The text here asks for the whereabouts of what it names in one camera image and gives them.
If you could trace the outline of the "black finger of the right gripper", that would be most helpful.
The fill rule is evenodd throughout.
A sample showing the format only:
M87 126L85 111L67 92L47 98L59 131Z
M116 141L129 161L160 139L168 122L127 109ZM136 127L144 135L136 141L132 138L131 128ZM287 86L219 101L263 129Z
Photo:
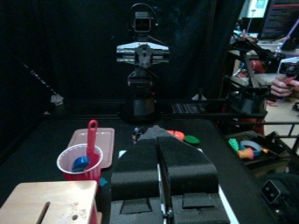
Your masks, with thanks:
M144 46L140 45L135 49L135 63L139 65L139 67L144 67Z
M144 48L144 68L151 67L152 56L153 56L153 48L149 45L145 45L145 48Z

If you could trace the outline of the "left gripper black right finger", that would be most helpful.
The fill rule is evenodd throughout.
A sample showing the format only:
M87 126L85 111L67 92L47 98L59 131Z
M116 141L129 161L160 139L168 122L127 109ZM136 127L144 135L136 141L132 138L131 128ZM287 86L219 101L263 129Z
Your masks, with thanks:
M155 145L168 224L229 224L211 160L175 137L157 137Z

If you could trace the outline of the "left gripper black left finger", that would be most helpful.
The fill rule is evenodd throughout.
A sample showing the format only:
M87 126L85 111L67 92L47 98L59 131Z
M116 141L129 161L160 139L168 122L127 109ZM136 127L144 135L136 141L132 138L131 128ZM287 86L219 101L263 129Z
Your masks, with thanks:
M109 224L163 224L161 169L164 154L160 144L168 137L155 125L125 148L111 176Z

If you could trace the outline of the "person's hand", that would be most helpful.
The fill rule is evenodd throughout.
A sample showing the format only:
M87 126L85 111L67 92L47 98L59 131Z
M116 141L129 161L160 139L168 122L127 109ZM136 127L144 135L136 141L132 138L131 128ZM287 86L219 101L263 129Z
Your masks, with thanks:
M289 80L285 82L287 77L279 74L271 84L271 94L276 97L292 97L299 99L299 80Z

